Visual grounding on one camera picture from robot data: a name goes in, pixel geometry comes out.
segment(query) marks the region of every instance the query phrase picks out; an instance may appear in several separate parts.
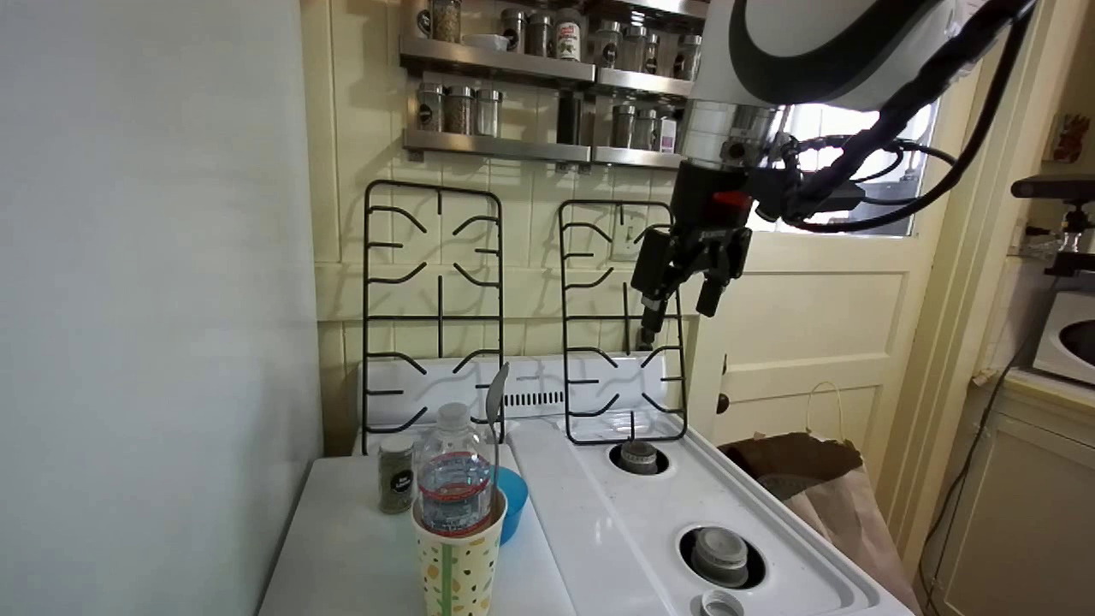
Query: blue cup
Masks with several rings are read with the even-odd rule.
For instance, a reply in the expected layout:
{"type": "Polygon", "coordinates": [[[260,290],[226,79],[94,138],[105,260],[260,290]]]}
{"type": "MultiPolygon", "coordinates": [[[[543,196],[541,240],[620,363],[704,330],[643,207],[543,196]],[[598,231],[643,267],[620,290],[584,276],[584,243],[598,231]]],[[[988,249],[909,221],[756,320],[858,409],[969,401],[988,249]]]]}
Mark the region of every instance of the blue cup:
{"type": "Polygon", "coordinates": [[[524,483],[524,476],[516,476],[505,466],[497,466],[494,478],[497,478],[500,493],[505,496],[505,520],[504,520],[504,543],[505,543],[519,527],[519,510],[526,504],[526,483],[524,483]]]}

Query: burner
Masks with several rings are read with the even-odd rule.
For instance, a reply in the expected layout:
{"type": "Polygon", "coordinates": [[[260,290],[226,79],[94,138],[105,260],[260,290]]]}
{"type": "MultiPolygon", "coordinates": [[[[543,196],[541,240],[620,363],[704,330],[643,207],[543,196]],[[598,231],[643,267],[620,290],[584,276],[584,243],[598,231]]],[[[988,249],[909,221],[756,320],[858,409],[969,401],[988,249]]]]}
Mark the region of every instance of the burner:
{"type": "Polygon", "coordinates": [[[754,589],[764,578],[761,550],[727,527],[691,527],[680,536],[680,557],[713,586],[754,589]]]}
{"type": "Polygon", "coordinates": [[[661,476],[672,469],[672,460],[649,440],[620,440],[610,460],[632,476],[661,476]]]}

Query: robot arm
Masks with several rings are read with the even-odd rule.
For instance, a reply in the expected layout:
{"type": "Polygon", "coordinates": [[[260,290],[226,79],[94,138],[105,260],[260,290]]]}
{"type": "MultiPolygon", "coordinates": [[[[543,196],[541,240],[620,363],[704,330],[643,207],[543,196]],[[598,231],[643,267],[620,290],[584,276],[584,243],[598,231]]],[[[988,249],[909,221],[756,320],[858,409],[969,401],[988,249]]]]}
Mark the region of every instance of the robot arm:
{"type": "Polygon", "coordinates": [[[1031,7],[1035,0],[713,0],[672,227],[648,231],[632,269],[632,289],[643,296],[639,347],[654,341],[666,298],[691,274],[704,274],[698,312],[716,314],[727,285],[747,267],[754,208],[802,231],[848,231],[807,219],[861,202],[857,172],[870,153],[929,151],[897,139],[901,129],[1010,28],[966,153],[939,188],[877,221],[913,217],[958,185],[986,139],[1031,7]],[[824,147],[841,153],[804,175],[796,153],[818,144],[770,135],[775,109],[795,102],[878,109],[878,115],[861,135],[827,138],[824,147]]]}

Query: white cabinet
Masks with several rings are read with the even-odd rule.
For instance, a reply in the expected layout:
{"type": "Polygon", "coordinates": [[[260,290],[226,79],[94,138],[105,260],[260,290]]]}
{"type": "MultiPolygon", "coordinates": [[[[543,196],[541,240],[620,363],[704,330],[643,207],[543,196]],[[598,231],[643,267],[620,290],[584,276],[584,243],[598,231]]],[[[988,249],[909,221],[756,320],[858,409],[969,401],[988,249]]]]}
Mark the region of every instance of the white cabinet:
{"type": "Polygon", "coordinates": [[[939,604],[963,616],[1095,614],[1095,389],[1013,372],[977,454],[939,604]]]}

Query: water bottle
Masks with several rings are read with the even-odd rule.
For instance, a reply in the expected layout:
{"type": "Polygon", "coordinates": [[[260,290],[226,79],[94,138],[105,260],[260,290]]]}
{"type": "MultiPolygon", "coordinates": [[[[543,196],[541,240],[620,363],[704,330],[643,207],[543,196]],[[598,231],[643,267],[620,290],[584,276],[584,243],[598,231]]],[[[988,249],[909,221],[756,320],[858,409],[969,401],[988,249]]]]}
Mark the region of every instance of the water bottle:
{"type": "Polygon", "coordinates": [[[420,527],[466,536],[488,524],[494,447],[469,409],[445,404],[434,430],[415,447],[415,518],[420,527]]]}

